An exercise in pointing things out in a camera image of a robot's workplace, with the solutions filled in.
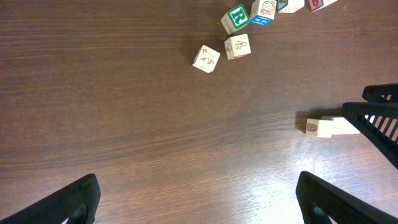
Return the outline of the wooden block green side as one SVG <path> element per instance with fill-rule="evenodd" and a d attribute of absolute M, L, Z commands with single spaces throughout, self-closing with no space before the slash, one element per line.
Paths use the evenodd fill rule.
<path fill-rule="evenodd" d="M 206 73 L 211 73 L 214 71 L 219 57 L 219 52 L 207 45 L 202 45 L 192 65 Z"/>

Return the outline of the green R letter block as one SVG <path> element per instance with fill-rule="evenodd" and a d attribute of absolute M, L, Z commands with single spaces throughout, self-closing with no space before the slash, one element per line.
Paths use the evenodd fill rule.
<path fill-rule="evenodd" d="M 250 23 L 250 17 L 243 4 L 230 9 L 222 18 L 221 23 L 228 35 L 231 35 Z"/>

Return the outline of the wooden block yellow side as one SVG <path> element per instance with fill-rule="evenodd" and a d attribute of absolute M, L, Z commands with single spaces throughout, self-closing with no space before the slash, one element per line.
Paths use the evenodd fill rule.
<path fill-rule="evenodd" d="M 333 130 L 333 121 L 322 119 L 307 119 L 305 134 L 318 138 L 330 138 Z"/>

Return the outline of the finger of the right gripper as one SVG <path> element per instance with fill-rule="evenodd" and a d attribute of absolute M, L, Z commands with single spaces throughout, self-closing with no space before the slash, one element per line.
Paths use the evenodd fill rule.
<path fill-rule="evenodd" d="M 362 98 L 370 103 L 397 103 L 397 83 L 366 86 Z"/>
<path fill-rule="evenodd" d="M 344 103 L 342 112 L 397 169 L 397 103 Z"/>

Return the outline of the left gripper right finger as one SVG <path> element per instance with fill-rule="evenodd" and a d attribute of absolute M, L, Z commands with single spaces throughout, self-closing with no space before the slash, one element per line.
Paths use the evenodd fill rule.
<path fill-rule="evenodd" d="M 373 207 L 327 181 L 302 171 L 296 196 L 305 224 L 393 223 L 397 218 Z"/>

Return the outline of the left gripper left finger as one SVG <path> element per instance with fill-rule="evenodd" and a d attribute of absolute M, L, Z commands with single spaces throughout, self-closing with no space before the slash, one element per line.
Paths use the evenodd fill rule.
<path fill-rule="evenodd" d="M 51 195 L 1 220 L 1 223 L 93 224 L 101 197 L 98 180 L 87 174 Z"/>

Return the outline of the wooden block red edge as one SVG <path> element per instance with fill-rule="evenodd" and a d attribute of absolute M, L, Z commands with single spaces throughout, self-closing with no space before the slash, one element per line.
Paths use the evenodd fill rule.
<path fill-rule="evenodd" d="M 345 135 L 345 134 L 359 134 L 359 130 L 355 128 L 346 118 L 343 116 L 322 116 L 322 120 L 330 120 L 333 122 L 331 125 L 332 135 Z"/>

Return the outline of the plain wooden block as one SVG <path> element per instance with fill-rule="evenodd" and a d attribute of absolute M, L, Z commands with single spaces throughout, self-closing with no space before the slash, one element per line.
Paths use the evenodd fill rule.
<path fill-rule="evenodd" d="M 308 0 L 311 12 L 319 11 L 320 9 L 323 9 L 334 2 L 337 2 L 337 0 Z"/>

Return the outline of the wooden block blue side snail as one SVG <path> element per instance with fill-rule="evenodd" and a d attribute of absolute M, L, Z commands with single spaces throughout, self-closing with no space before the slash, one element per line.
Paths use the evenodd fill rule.
<path fill-rule="evenodd" d="M 250 23 L 266 26 L 274 20 L 276 0 L 255 0 L 251 6 Z"/>

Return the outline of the wooden block red side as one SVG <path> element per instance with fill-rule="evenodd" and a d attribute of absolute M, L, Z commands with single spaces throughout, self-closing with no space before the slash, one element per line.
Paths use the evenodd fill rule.
<path fill-rule="evenodd" d="M 224 42 L 228 60 L 244 57 L 251 53 L 249 38 L 247 34 L 235 35 L 229 37 Z"/>

